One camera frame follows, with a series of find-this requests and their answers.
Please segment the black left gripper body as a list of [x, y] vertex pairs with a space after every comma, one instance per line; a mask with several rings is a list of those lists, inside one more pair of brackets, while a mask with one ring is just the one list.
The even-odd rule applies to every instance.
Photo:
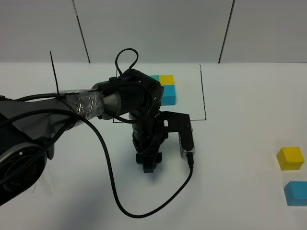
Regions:
[[168, 138], [162, 112], [143, 122], [132, 125], [132, 140], [138, 154], [145, 156], [159, 152], [160, 145]]

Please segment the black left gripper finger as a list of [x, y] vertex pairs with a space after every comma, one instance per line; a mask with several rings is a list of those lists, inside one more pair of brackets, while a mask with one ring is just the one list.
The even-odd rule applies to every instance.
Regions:
[[138, 165], [143, 165], [143, 156], [138, 153], [136, 154], [136, 163]]
[[149, 154], [143, 156], [143, 172], [153, 173], [154, 169], [162, 161], [162, 153], [158, 152], [156, 154]]

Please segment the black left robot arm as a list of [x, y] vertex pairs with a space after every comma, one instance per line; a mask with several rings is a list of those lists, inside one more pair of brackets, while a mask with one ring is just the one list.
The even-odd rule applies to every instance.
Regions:
[[92, 118], [132, 124], [133, 143], [144, 170], [155, 168], [164, 88], [135, 69], [97, 83], [89, 90], [0, 99], [0, 202], [5, 204], [36, 183], [54, 145], [67, 130]]

